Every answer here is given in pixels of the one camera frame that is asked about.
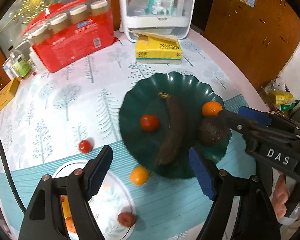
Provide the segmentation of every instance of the green plate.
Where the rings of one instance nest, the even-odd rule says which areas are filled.
[[[158,96],[165,92],[177,96],[183,102],[187,113],[187,135],[178,158],[172,164],[157,165],[155,159],[160,144],[164,140],[170,124],[170,116],[165,99]],[[208,101],[217,101],[222,106],[223,100],[212,88],[191,75],[178,72],[167,74],[156,73],[147,79],[140,80],[127,92],[119,111],[119,125],[122,140],[130,154],[149,171],[167,178],[193,178],[194,173],[189,165],[189,148],[195,146],[204,152],[206,158],[218,163],[226,154],[231,139],[228,138],[214,147],[204,147],[197,140],[197,129],[202,120],[201,108]],[[154,114],[161,122],[157,131],[146,132],[140,126],[144,114]]]

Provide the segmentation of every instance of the orange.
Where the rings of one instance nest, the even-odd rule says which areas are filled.
[[[222,110],[222,105],[216,101],[206,102],[202,108],[201,113],[203,116],[217,116]]]
[[[145,184],[149,177],[150,172],[142,166],[135,167],[130,173],[130,181],[136,186]]]

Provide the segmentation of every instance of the round table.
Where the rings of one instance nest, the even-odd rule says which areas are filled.
[[[180,65],[137,64],[135,44],[122,33],[115,35],[119,41],[112,46],[56,73],[45,71],[24,80],[15,98],[0,111],[0,138],[16,188],[27,206],[42,175],[52,175],[68,161],[95,158],[107,144],[114,149],[110,170],[129,190],[139,216],[129,239],[195,239],[211,207],[196,178],[171,184],[171,180],[151,175],[143,189],[129,182],[129,173],[137,162],[125,149],[118,127],[118,111],[125,93],[154,73],[177,71],[210,84],[230,111],[236,112],[242,105],[259,111],[268,109],[241,71],[193,30],[180,41]],[[78,151],[82,139],[93,140],[94,150],[87,155]],[[253,174],[254,159],[244,153],[244,147],[242,137],[233,132],[218,168],[239,177]],[[23,214],[13,198],[1,160],[0,207],[17,239]]]

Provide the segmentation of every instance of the plastic bag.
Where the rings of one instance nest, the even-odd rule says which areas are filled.
[[[113,44],[111,0],[77,0],[53,11],[46,8],[24,37],[50,72]]]

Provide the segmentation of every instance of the brown banana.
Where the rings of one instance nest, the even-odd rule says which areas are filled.
[[[159,93],[161,98],[167,100],[170,114],[170,126],[167,135],[161,143],[156,162],[159,165],[172,163],[178,156],[186,135],[186,111],[181,100],[176,96],[166,93]]]

